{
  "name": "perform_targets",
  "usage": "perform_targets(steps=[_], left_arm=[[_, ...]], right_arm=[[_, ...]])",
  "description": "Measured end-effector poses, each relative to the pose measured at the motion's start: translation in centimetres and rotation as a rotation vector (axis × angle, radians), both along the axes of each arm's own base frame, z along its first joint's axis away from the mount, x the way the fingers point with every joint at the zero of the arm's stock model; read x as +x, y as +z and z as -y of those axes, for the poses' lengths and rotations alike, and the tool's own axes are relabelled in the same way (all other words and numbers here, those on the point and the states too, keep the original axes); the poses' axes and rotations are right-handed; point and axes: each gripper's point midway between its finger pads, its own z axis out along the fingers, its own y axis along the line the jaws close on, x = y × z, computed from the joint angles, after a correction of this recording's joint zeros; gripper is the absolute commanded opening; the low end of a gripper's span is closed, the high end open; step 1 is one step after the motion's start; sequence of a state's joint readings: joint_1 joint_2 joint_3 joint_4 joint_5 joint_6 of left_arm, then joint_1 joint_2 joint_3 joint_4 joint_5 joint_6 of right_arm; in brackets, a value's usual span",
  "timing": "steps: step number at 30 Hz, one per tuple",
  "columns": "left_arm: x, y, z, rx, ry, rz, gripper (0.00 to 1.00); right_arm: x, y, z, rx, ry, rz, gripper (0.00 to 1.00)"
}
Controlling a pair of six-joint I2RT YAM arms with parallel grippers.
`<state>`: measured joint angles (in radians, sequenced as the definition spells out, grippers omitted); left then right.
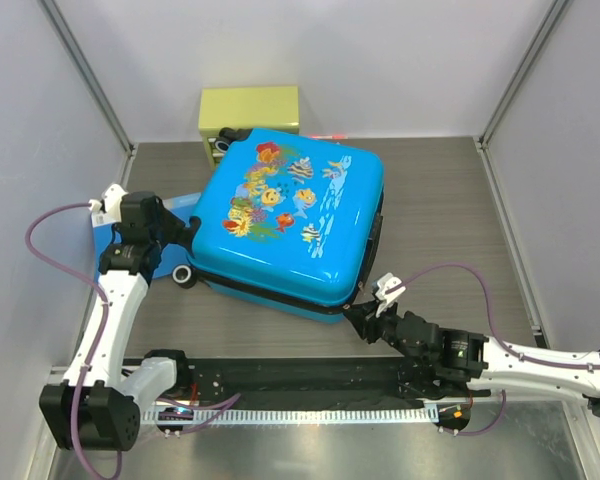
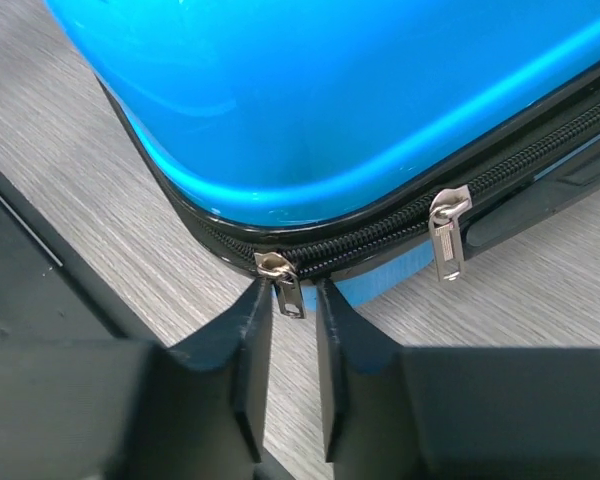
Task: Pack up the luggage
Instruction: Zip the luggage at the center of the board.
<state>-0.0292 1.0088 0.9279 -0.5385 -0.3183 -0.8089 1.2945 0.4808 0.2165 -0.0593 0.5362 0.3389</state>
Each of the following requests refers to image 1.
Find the blue white box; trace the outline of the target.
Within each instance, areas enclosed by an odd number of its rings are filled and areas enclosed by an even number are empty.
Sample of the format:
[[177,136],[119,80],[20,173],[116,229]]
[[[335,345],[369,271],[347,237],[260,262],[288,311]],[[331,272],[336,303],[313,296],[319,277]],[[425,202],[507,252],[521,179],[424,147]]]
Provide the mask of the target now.
[[[185,223],[189,223],[189,218],[193,209],[201,196],[200,192],[191,193],[183,196],[164,199],[165,207],[176,217]],[[114,219],[111,215],[104,212],[96,212],[91,215],[91,224],[93,229],[94,249],[95,249],[95,268],[99,267],[101,254],[112,240],[111,225]],[[177,245],[167,246],[161,255],[161,263],[154,271],[153,279],[170,277],[172,271],[180,264],[187,262],[187,252],[183,247]]]

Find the blue suitcase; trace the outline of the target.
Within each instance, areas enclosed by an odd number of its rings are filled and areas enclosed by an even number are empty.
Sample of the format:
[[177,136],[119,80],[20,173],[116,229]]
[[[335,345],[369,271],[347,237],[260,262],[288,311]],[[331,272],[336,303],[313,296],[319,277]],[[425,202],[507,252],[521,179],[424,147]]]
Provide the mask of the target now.
[[173,274],[322,323],[344,318],[373,265],[384,165],[359,148],[276,130],[220,130],[223,156],[194,205]]

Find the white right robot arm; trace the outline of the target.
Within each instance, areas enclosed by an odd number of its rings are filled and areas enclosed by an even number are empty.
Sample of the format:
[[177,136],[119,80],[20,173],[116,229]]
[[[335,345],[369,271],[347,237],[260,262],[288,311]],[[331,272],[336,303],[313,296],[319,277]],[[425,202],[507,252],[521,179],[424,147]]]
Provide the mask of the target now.
[[361,340],[382,341],[404,358],[398,392],[406,400],[489,396],[496,390],[583,401],[600,418],[600,349],[563,352],[500,342],[493,336],[443,328],[395,305],[375,301],[344,309]]

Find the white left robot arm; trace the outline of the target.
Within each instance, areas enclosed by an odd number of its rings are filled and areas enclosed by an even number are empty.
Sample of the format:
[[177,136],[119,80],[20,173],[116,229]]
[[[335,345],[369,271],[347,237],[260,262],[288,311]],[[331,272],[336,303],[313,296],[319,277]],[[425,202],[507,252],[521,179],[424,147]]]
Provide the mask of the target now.
[[112,219],[112,238],[87,278],[99,299],[78,351],[57,384],[45,385],[39,407],[59,448],[126,452],[135,444],[141,415],[162,394],[178,400],[193,375],[181,350],[154,349],[130,375],[122,373],[132,326],[169,245],[190,249],[195,225],[169,211],[149,191],[110,185],[88,204]]

